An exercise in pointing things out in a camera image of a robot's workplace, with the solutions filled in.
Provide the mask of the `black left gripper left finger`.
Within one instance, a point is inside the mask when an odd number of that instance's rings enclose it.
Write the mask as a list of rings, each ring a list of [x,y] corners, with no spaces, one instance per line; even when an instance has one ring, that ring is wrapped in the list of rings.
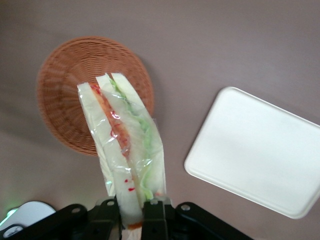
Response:
[[[115,197],[99,200],[88,210],[71,204],[27,227],[26,240],[120,240],[120,210]]]

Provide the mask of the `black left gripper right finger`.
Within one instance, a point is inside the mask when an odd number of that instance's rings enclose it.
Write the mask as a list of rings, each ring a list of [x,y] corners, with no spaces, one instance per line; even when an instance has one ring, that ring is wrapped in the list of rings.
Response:
[[[250,240],[251,237],[192,202],[177,207],[153,199],[144,203],[142,240]]]

